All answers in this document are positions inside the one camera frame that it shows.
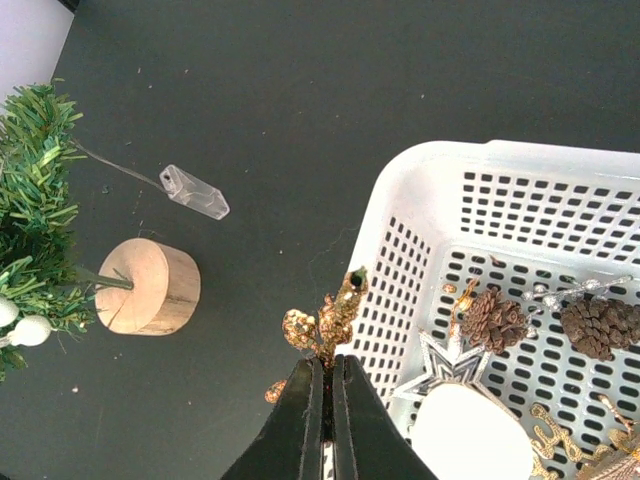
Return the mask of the small green christmas tree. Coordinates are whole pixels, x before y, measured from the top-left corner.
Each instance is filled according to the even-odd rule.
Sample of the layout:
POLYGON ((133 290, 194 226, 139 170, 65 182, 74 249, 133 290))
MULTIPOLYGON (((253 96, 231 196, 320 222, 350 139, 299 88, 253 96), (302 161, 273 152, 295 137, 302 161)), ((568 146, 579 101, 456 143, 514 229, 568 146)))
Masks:
POLYGON ((54 83, 18 86, 1 106, 3 372, 26 367, 23 349, 94 322, 123 335, 173 334, 201 298, 195 260, 152 239, 120 243, 98 272, 75 259, 69 172, 90 155, 72 135, 81 116, 54 83))

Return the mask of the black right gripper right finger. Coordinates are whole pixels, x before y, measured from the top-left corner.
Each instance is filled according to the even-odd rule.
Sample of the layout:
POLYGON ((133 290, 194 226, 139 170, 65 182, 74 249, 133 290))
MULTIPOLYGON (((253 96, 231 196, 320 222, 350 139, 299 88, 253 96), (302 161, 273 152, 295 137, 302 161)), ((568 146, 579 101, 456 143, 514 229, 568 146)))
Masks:
POLYGON ((434 479, 396 429, 360 361, 335 358, 333 401, 334 474, 337 479, 434 479))

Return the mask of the silver glitter sprig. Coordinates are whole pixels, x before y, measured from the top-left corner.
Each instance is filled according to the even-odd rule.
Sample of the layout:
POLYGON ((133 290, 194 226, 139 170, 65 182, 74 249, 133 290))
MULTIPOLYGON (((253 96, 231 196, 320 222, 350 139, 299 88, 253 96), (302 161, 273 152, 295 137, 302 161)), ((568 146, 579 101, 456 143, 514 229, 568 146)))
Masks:
POLYGON ((589 279, 582 283, 575 283, 573 288, 569 288, 567 290, 551 292, 546 289, 543 285, 536 285, 533 290, 526 291, 521 295, 521 299, 523 301, 532 301, 535 299, 539 299, 543 308, 538 308, 534 312, 530 313, 527 316, 528 320, 528 333, 526 338, 533 339, 537 334, 537 330, 530 325, 531 318, 538 313, 543 313, 545 310, 549 310, 551 312, 560 312, 566 308, 569 304, 583 299, 584 293, 594 293, 599 289, 608 289, 610 286, 618 285, 630 281, 632 276, 627 275, 620 277, 614 281, 604 283, 597 279, 589 279))

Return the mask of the white plastic mesh basket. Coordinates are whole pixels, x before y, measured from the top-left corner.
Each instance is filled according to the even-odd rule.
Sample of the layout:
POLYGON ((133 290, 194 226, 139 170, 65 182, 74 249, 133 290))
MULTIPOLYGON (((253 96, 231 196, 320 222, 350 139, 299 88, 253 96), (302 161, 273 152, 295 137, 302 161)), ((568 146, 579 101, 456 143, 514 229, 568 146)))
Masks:
MULTIPOLYGON (((448 340, 452 305, 470 281, 512 301, 600 281, 607 298, 638 303, 639 157, 498 140, 414 146, 380 174, 350 265, 367 269, 369 292, 343 352, 360 359, 407 434, 419 403, 394 389, 424 371, 420 330, 448 340)), ((493 357, 482 381, 529 434, 542 428, 531 411, 541 404, 592 453, 617 427, 601 395, 639 416, 639 350, 589 358, 556 312, 537 301, 523 309, 537 337, 493 357)))

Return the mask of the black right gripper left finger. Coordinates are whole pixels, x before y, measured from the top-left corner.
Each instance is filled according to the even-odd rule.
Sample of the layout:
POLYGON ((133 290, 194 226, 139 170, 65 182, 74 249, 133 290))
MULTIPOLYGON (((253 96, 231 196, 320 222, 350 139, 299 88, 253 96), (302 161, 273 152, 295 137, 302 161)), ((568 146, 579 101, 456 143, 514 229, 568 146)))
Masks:
POLYGON ((324 372, 301 360, 261 431, 224 473, 227 480, 319 480, 323 477, 324 372))

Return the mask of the gold glitter sprig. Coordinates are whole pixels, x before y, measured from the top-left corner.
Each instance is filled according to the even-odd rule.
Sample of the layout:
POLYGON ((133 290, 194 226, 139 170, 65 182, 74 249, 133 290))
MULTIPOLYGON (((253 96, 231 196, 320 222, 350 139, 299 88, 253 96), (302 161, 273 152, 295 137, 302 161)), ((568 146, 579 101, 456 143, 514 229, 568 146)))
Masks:
POLYGON ((320 360, 325 371, 335 365, 336 349, 353 338, 352 323, 358 316, 362 299, 367 295, 367 269, 348 271, 333 297, 326 294, 317 315, 289 309, 282 320, 284 339, 296 350, 310 351, 308 359, 320 360))

